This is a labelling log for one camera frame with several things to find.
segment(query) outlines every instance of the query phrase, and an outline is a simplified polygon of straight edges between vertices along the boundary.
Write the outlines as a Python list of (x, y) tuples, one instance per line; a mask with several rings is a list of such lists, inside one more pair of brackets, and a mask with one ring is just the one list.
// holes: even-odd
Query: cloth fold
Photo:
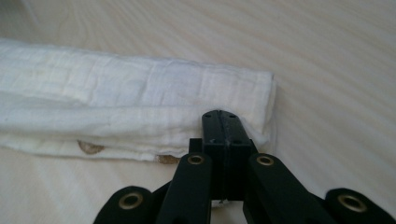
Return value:
[[(238, 115), (273, 150), (271, 73), (0, 39), (0, 147), (54, 156), (181, 157), (201, 116)], [(81, 150), (92, 145), (94, 153)]]

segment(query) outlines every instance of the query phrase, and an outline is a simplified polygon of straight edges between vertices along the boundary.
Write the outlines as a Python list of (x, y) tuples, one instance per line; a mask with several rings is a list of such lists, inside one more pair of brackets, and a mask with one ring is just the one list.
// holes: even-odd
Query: white towel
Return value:
[(201, 137), (201, 116), (223, 109), (238, 115), (264, 150), (275, 136), (274, 95), (268, 72), (0, 39), (0, 147), (89, 158), (181, 157), (189, 139)]

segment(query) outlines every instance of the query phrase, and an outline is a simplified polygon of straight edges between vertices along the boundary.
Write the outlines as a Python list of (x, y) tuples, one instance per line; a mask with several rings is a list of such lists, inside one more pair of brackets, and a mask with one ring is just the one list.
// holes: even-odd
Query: towel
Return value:
[(188, 152), (201, 116), (235, 113), (274, 150), (269, 72), (126, 57), (0, 39), (0, 147), (34, 154), (156, 161)]

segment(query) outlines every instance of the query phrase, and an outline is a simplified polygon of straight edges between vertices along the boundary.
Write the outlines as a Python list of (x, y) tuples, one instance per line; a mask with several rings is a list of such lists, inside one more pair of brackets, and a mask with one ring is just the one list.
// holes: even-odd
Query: folded cloth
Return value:
[(89, 158), (181, 157), (201, 116), (235, 113), (273, 148), (272, 74), (0, 39), (0, 147)]

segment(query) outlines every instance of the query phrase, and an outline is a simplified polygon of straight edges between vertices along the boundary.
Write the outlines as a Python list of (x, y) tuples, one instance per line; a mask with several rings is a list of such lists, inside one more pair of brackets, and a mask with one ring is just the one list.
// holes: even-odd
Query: fabric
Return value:
[(0, 39), (0, 146), (89, 158), (181, 157), (201, 116), (235, 113), (273, 148), (271, 73)]

